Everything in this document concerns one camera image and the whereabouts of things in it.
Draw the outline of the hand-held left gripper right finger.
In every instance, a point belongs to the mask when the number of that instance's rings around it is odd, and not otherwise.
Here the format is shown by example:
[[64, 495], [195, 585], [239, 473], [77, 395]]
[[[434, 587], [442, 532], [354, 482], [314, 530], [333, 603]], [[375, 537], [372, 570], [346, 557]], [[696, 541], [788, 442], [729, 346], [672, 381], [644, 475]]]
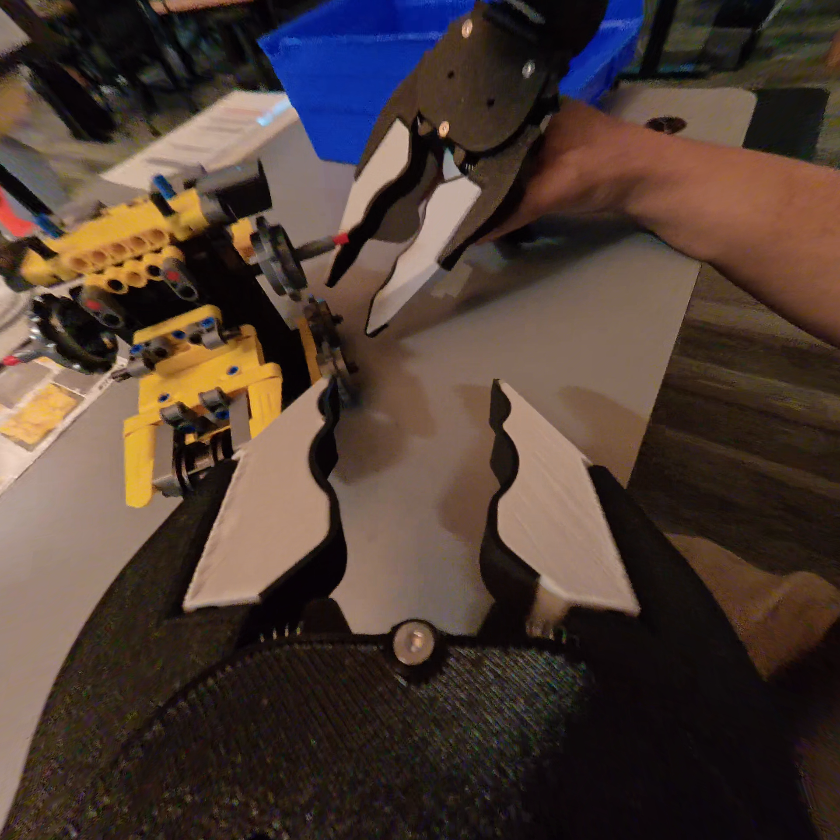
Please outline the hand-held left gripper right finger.
[[592, 476], [592, 462], [515, 389], [495, 380], [490, 499], [479, 550], [494, 603], [529, 636], [574, 608], [632, 618], [640, 605]]

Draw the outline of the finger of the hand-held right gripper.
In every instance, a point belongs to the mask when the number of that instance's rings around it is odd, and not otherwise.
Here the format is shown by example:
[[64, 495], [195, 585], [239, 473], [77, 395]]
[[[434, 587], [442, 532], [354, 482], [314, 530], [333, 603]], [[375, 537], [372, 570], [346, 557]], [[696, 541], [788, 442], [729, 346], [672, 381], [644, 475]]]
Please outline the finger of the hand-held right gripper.
[[365, 324], [368, 337], [386, 328], [442, 267], [445, 247], [476, 204], [480, 192], [480, 187], [467, 177], [442, 182], [434, 189], [418, 233], [371, 300]]
[[345, 241], [332, 260], [327, 287], [335, 287], [350, 270], [402, 188], [409, 185], [412, 146], [412, 131], [404, 121], [395, 120], [357, 172], [340, 224]]

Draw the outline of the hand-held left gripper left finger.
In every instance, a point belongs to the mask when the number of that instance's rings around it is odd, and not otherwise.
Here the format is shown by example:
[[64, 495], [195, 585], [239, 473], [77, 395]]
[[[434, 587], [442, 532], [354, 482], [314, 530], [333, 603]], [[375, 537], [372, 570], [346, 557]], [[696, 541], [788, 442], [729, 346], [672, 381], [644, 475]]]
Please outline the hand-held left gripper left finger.
[[347, 568], [340, 505], [338, 383], [320, 379], [236, 457], [224, 502], [182, 602], [207, 608], [331, 595]]

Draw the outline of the yellow toy brick vehicle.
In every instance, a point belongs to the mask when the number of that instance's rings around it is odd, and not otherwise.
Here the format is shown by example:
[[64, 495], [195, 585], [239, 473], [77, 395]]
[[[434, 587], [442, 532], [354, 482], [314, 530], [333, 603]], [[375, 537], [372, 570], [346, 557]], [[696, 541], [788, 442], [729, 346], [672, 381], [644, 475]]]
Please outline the yellow toy brick vehicle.
[[95, 206], [72, 229], [2, 247], [2, 279], [32, 294], [28, 336], [2, 368], [49, 360], [83, 375], [136, 380], [124, 420], [126, 504], [183, 497], [321, 379], [344, 405], [358, 366], [343, 319], [308, 290], [301, 262], [346, 236], [294, 246], [271, 224], [270, 184], [255, 159], [144, 196]]

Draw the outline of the person's right forearm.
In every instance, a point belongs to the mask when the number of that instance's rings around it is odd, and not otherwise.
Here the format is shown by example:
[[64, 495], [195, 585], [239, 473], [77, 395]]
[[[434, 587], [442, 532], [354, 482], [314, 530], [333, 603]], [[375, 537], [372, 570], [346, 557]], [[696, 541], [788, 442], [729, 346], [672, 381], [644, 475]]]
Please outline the person's right forearm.
[[623, 210], [811, 336], [839, 346], [839, 172], [658, 139]]

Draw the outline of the person's right hand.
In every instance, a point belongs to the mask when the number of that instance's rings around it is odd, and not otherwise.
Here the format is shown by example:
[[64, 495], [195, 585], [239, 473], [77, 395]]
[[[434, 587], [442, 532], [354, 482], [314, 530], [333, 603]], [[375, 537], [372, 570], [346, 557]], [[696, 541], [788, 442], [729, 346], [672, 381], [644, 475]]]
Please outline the person's right hand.
[[622, 217], [646, 224], [662, 137], [573, 99], [564, 99], [542, 135], [521, 199], [487, 233], [489, 242], [551, 214]]

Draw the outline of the blue plastic bin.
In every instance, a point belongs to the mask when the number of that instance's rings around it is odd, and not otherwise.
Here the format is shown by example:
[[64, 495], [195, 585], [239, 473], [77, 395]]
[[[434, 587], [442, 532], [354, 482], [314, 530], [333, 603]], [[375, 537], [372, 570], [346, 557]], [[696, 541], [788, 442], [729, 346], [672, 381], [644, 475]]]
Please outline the blue plastic bin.
[[[374, 123], [400, 82], [475, 2], [328, 2], [281, 26], [260, 46], [314, 150], [358, 164]], [[607, 2], [591, 43], [559, 92], [594, 103], [634, 58], [643, 2]]]

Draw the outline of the white printed paper sheet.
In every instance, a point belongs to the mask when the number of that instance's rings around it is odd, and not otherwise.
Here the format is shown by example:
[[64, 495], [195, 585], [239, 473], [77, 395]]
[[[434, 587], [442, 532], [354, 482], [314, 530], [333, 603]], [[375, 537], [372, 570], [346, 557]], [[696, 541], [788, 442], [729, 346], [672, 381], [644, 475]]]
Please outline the white printed paper sheet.
[[101, 178], [144, 191], [155, 175], [171, 179], [199, 166], [215, 172], [252, 158], [298, 121], [285, 93], [232, 91]]

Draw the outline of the white panel with round hole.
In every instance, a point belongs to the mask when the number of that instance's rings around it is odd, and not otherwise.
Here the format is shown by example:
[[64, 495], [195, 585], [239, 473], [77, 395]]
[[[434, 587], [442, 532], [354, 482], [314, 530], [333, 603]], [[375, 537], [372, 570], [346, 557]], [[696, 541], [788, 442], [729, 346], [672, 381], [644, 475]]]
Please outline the white panel with round hole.
[[605, 112], [651, 132], [735, 148], [743, 146], [757, 104], [755, 93], [740, 88], [641, 83], [623, 84], [601, 100]]

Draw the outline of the person's tan trousers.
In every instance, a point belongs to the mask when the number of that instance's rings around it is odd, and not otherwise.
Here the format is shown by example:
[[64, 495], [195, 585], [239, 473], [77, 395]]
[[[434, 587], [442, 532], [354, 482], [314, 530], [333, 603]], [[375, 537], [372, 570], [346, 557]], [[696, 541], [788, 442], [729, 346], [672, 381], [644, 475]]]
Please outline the person's tan trousers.
[[668, 540], [714, 596], [762, 678], [800, 664], [838, 629], [839, 591], [819, 575], [768, 572], [700, 537]]

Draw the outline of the yellow and black sticker sheet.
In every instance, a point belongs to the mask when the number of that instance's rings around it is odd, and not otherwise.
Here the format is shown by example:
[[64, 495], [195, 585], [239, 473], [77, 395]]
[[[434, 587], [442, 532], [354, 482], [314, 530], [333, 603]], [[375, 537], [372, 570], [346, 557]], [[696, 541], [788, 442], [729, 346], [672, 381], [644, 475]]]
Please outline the yellow and black sticker sheet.
[[4, 367], [1, 491], [7, 491], [112, 384], [110, 373], [84, 374], [47, 358]]

